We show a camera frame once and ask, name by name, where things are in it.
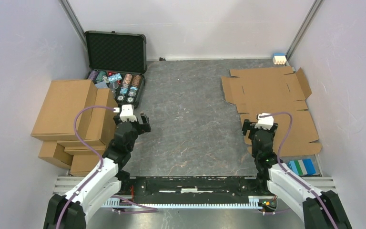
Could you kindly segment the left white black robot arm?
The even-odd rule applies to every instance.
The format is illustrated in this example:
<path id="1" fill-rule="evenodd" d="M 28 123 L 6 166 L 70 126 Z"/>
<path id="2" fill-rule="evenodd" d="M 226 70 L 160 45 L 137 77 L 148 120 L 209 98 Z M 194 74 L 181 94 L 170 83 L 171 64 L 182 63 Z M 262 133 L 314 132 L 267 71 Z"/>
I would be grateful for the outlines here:
<path id="1" fill-rule="evenodd" d="M 148 116 L 122 111 L 114 117 L 116 130 L 98 164 L 64 195 L 55 194 L 48 203 L 45 229 L 84 229 L 97 210 L 114 194 L 126 194 L 131 188 L 129 173 L 123 167 L 131 158 L 139 135 L 149 133 Z"/>

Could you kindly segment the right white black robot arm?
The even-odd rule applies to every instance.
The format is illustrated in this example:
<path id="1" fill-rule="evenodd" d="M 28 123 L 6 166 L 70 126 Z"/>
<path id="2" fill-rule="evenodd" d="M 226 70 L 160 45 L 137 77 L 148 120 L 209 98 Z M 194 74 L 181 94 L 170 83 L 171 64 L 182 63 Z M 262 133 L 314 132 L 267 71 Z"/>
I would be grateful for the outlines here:
<path id="1" fill-rule="evenodd" d="M 243 135 L 251 140 L 251 155 L 258 171 L 256 189 L 278 196 L 303 221 L 306 229 L 350 229 L 343 204 L 332 190 L 322 191 L 294 173 L 274 152 L 278 125 L 265 117 L 244 120 Z"/>

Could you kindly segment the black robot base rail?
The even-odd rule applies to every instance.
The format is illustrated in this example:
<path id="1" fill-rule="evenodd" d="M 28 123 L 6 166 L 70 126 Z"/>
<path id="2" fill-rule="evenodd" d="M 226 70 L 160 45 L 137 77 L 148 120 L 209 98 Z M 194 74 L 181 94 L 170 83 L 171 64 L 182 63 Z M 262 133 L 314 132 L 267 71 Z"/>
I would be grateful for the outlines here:
<path id="1" fill-rule="evenodd" d="M 274 196 L 253 176 L 136 176 L 117 194 L 139 204 L 245 204 L 249 197 Z"/>

